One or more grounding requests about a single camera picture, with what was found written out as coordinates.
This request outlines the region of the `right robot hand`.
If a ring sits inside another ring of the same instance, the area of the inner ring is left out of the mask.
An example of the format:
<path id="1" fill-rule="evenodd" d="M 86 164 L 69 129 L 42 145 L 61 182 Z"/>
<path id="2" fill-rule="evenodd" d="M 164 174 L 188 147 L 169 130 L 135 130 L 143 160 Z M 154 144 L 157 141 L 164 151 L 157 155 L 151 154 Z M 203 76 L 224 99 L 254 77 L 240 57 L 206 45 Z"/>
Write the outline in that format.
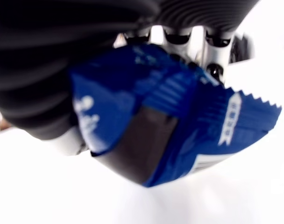
<path id="1" fill-rule="evenodd" d="M 237 29 L 255 0 L 0 0 L 0 113 L 64 155 L 85 143 L 67 69 L 154 25 Z"/>

